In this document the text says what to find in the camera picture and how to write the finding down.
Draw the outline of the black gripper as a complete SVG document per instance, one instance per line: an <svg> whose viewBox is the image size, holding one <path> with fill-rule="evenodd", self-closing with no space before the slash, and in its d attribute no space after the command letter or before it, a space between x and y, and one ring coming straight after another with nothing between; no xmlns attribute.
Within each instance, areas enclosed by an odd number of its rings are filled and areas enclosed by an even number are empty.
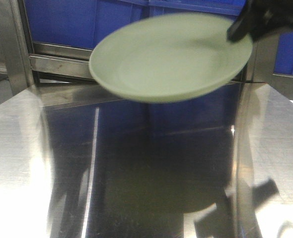
<svg viewBox="0 0 293 238"><path fill-rule="evenodd" d="M293 31L293 0L247 0L240 16L227 30L227 40L249 36L257 41L273 34Z"/></svg>

